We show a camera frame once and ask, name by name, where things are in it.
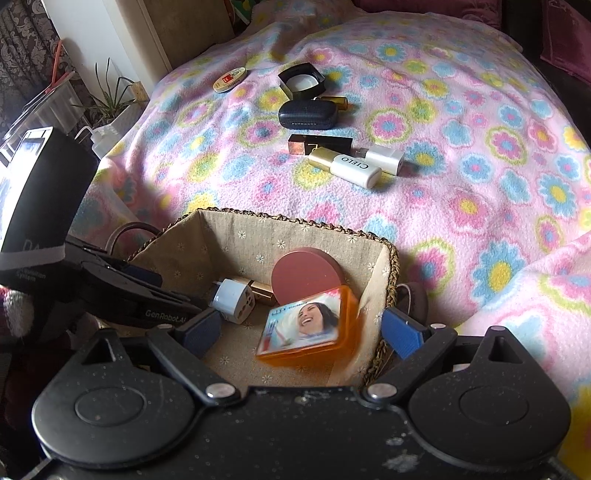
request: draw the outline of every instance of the white planter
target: white planter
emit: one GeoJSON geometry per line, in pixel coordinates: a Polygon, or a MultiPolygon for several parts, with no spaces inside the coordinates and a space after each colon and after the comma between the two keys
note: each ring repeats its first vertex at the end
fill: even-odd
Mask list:
{"type": "Polygon", "coordinates": [[[132,103],[110,124],[97,127],[92,131],[92,151],[103,158],[121,140],[139,120],[144,108],[139,103],[132,103]]]}

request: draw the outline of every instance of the patterned curtain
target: patterned curtain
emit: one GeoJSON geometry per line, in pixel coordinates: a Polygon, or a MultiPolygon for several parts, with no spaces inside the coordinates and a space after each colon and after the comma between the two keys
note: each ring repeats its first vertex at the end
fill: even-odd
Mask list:
{"type": "MultiPolygon", "coordinates": [[[[11,0],[0,12],[0,137],[22,108],[51,83],[58,41],[41,0],[11,0]]],[[[57,78],[73,69],[62,50],[57,78]]],[[[79,77],[71,83],[82,104],[91,105],[79,77]]]]}

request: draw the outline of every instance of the smiling woman photo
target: smiling woman photo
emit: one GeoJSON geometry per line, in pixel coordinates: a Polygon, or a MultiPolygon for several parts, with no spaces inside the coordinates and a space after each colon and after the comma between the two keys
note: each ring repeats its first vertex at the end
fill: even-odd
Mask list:
{"type": "Polygon", "coordinates": [[[324,303],[314,302],[304,305],[297,316],[300,336],[317,335],[337,327],[339,319],[324,303]]]}

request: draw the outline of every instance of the white plug adapter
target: white plug adapter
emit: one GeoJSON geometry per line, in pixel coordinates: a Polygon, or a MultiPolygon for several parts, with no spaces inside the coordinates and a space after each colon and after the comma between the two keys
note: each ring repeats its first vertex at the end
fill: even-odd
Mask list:
{"type": "Polygon", "coordinates": [[[226,278],[220,285],[212,302],[211,308],[224,314],[226,320],[241,324],[246,320],[255,307],[255,296],[252,289],[244,283],[226,278]]]}

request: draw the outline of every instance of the bed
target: bed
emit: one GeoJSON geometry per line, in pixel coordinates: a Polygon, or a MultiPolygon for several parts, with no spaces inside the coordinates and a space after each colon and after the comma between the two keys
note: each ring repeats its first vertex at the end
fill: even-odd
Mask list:
{"type": "Polygon", "coordinates": [[[562,458],[591,478],[591,153],[519,50],[475,21],[265,1],[241,36],[160,82],[102,160],[72,234],[104,245],[124,222],[231,207],[383,236],[402,280],[427,288],[431,320],[468,335],[503,324],[524,343],[571,402],[562,458]],[[304,61],[351,103],[312,133],[403,149],[399,177],[367,191],[289,155],[277,74],[304,61]],[[248,77],[215,93],[237,66],[248,77]]]}

